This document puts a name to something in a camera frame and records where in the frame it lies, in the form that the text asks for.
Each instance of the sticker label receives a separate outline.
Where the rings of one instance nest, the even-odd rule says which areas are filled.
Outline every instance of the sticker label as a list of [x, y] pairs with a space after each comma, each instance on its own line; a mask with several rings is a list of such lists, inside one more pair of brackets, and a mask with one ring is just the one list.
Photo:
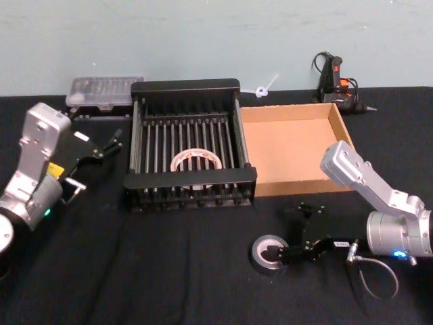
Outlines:
[[350, 247], [348, 242], [334, 242], [335, 247]]
[[89, 137], [87, 136], [87, 135], [84, 135], [84, 134], [82, 134], [82, 133], [80, 133], [80, 132], [75, 132], [74, 133], [74, 135], [77, 137], [77, 138], [79, 138], [79, 139], [82, 139], [83, 141], [89, 141]]
[[60, 175], [65, 171], [65, 168], [53, 164], [52, 162], [48, 164], [48, 174], [56, 179], [59, 179]]

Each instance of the black electrical tape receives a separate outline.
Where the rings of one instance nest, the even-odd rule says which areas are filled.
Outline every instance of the black electrical tape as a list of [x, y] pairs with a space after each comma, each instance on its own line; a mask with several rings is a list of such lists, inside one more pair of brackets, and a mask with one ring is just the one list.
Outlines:
[[265, 235], [257, 238], [257, 240], [252, 245], [251, 249], [251, 263], [254, 266], [255, 270], [261, 274], [267, 276], [275, 276], [282, 274], [286, 269], [286, 266], [281, 261], [275, 261], [274, 258], [270, 258], [274, 261], [268, 261], [263, 256], [263, 252], [267, 250], [267, 247], [270, 246], [271, 250], [278, 247], [288, 247], [287, 242], [284, 239], [274, 236], [274, 235]]

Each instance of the cardboard box lid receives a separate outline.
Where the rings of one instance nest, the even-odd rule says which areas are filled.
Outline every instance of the cardboard box lid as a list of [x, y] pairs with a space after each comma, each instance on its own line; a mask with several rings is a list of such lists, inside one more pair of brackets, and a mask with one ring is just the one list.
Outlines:
[[353, 146], [333, 104], [242, 108], [248, 156], [257, 168], [256, 196], [347, 190], [320, 169], [325, 150]]

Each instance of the blue led light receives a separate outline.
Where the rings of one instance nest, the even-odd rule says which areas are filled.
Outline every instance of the blue led light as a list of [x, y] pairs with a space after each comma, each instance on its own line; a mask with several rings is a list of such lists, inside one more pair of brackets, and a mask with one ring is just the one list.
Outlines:
[[392, 252], [392, 255], [395, 257], [407, 257], [407, 254], [403, 251], [394, 251]]

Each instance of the black wire rack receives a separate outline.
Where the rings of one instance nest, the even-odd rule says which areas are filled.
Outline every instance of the black wire rack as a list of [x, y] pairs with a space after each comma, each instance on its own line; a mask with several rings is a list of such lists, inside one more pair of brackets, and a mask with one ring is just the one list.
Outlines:
[[[124, 179], [132, 209], [173, 209], [251, 204], [257, 172], [248, 161], [236, 79], [137, 82], [131, 87], [133, 129]], [[216, 154], [184, 160], [183, 150]]]

